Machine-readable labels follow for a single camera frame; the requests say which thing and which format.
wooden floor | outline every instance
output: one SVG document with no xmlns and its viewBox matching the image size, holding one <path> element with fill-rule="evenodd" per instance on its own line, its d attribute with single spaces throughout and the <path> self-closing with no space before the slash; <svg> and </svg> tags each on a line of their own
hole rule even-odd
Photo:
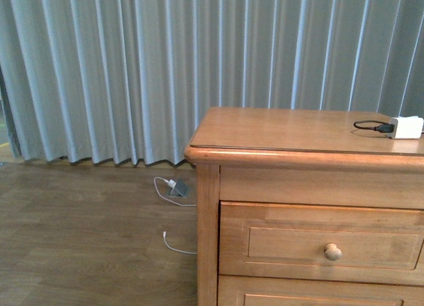
<svg viewBox="0 0 424 306">
<path fill-rule="evenodd" d="M 194 170 L 0 167 L 0 305 L 196 305 L 195 207 L 152 179 Z M 165 192 L 166 186 L 160 184 Z"/>
</svg>

white power adapter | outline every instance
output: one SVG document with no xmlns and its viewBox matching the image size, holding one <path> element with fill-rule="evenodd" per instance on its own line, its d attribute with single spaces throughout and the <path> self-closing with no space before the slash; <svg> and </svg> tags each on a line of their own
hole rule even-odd
<svg viewBox="0 0 424 306">
<path fill-rule="evenodd" d="M 389 124 L 394 126 L 393 132 L 387 136 L 393 139 L 418 139 L 423 132 L 424 119 L 418 116 L 392 117 Z"/>
</svg>

wooden knob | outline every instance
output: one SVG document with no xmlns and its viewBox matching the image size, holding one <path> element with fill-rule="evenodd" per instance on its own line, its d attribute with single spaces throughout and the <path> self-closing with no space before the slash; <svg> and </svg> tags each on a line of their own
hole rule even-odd
<svg viewBox="0 0 424 306">
<path fill-rule="evenodd" d="M 325 246 L 325 257 L 330 261 L 337 261 L 342 257 L 342 251 L 336 244 L 330 243 Z"/>
</svg>

wooden drawer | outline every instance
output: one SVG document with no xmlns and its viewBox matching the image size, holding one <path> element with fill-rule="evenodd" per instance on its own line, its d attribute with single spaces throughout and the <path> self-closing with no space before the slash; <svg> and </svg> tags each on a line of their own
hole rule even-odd
<svg viewBox="0 0 424 306">
<path fill-rule="evenodd" d="M 219 276 L 218 306 L 422 306 L 424 288 Z"/>
<path fill-rule="evenodd" d="M 424 209 L 417 172 L 221 167 L 220 200 Z"/>
<path fill-rule="evenodd" d="M 414 210 L 221 202 L 219 273 L 422 285 L 423 224 Z"/>
</svg>

cable on floor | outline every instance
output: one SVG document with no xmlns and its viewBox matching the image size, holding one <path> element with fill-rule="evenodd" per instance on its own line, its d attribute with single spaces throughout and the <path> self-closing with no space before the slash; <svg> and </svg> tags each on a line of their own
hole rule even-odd
<svg viewBox="0 0 424 306">
<path fill-rule="evenodd" d="M 183 251 L 183 250 L 178 250 L 178 249 L 176 249 L 176 248 L 172 248 L 167 242 L 166 242 L 166 231 L 164 231 L 164 242 L 165 242 L 165 245 L 170 249 L 170 250 L 173 250 L 173 251 L 175 251 L 175 252 L 179 252 L 179 253 L 184 253 L 184 254 L 192 254 L 192 255 L 196 255 L 197 254 L 197 252 L 188 252 L 188 251 Z"/>
<path fill-rule="evenodd" d="M 179 205 L 180 207 L 195 207 L 196 206 L 196 205 L 184 205 L 183 203 L 178 203 L 176 201 L 172 201 L 171 199 L 168 199 L 168 198 L 164 197 L 163 195 L 161 195 L 160 192 L 159 192 L 159 189 L 158 189 L 158 185 L 156 183 L 157 179 L 163 180 L 170 187 L 172 187 L 172 183 L 175 183 L 175 182 L 173 180 L 166 180 L 162 177 L 153 178 L 153 184 L 154 184 L 154 187 L 155 187 L 156 192 L 158 193 L 159 197 L 161 197 L 162 199 L 164 199 L 166 201 L 169 201 L 170 203 L 173 203 L 174 205 Z"/>
</svg>

